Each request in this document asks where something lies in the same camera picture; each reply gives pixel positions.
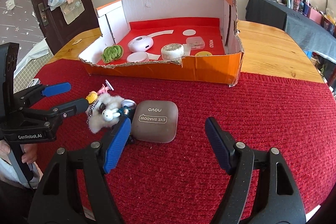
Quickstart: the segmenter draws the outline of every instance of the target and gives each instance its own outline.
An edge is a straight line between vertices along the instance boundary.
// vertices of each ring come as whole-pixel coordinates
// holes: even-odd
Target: pink round lid
[[[147,62],[149,60],[146,52],[134,52],[127,57],[127,62]]]

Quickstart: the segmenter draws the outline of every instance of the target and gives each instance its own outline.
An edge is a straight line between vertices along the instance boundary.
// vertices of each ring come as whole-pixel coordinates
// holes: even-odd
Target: human hand
[[[2,154],[9,154],[11,151],[11,148],[6,143],[5,140],[0,141],[0,153]],[[22,162],[32,164],[37,159],[37,143],[31,143],[31,144],[24,144],[24,154],[22,156]]]

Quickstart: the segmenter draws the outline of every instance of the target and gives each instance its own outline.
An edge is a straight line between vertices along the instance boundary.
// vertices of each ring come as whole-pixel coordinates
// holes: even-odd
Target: pink box
[[[321,25],[323,16],[316,10],[309,7],[307,17]]]

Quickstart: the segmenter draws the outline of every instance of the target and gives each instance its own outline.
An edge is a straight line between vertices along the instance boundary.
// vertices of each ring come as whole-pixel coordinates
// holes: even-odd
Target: yellow round object
[[[211,52],[202,51],[195,54],[195,56],[212,56]]]
[[[88,100],[89,104],[93,104],[95,100],[98,99],[98,93],[95,91],[91,91],[88,96],[86,96],[86,100]]]

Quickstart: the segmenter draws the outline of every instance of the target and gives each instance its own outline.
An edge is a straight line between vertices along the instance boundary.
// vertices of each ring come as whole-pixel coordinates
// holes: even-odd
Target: transparent small box
[[[191,50],[202,50],[205,48],[205,42],[202,37],[188,37],[186,43]]]

